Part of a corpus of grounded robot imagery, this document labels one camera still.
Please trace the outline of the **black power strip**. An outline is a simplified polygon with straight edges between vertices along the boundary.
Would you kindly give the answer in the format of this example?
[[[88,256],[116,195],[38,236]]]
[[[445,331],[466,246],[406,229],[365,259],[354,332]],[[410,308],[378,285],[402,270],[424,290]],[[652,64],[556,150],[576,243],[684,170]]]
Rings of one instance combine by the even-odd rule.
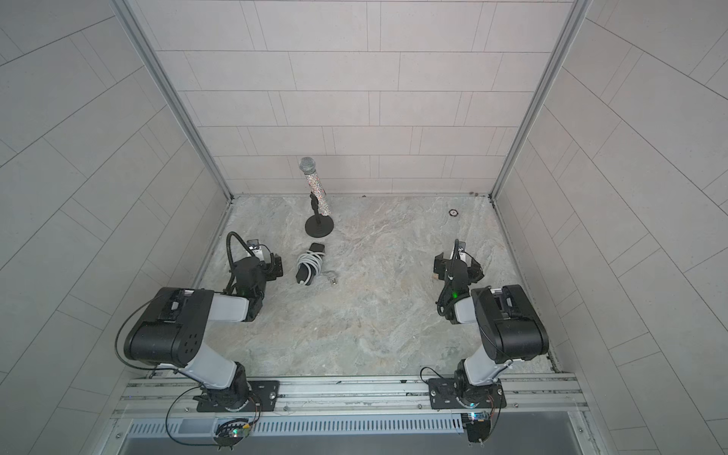
[[[322,272],[324,257],[324,244],[312,243],[310,248],[297,259],[297,283],[310,286],[312,280]]]

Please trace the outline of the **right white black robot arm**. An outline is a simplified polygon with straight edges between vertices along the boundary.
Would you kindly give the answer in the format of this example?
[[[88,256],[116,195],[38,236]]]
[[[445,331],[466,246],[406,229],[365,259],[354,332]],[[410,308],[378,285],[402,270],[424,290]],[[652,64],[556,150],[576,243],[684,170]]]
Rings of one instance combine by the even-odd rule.
[[[516,361],[547,354],[550,341],[531,301],[518,284],[471,289],[485,278],[481,264],[456,240],[451,253],[435,257],[433,273],[444,283],[435,303],[438,315],[452,324],[475,324],[481,346],[461,360],[454,374],[462,400],[498,383]]]

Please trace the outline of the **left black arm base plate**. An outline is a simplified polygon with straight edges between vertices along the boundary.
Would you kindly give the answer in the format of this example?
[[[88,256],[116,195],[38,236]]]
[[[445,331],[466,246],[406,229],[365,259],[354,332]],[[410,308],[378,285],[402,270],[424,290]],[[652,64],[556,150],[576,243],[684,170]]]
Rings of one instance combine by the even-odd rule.
[[[248,382],[250,394],[248,400],[239,407],[226,408],[212,401],[206,392],[193,397],[198,413],[253,413],[274,411],[280,392],[278,380],[252,380]]]

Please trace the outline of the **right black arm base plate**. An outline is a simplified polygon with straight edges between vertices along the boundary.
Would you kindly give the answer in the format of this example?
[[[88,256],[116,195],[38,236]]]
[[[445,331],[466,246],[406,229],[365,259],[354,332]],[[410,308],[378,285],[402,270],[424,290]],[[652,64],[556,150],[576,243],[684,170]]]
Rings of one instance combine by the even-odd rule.
[[[473,386],[455,378],[434,377],[427,384],[433,410],[498,410],[507,406],[500,382]]]

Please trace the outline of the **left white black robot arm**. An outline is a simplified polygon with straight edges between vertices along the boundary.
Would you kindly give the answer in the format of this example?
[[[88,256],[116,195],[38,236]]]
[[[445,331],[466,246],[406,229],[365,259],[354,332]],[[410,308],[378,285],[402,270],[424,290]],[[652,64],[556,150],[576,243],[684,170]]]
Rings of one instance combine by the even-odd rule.
[[[267,284],[284,275],[282,258],[250,244],[235,231],[226,237],[231,277],[222,292],[163,287],[136,310],[125,339],[115,337],[118,360],[142,371],[173,371],[195,381],[217,407],[241,409],[250,401],[245,367],[205,342],[211,322],[253,322],[263,308]]]

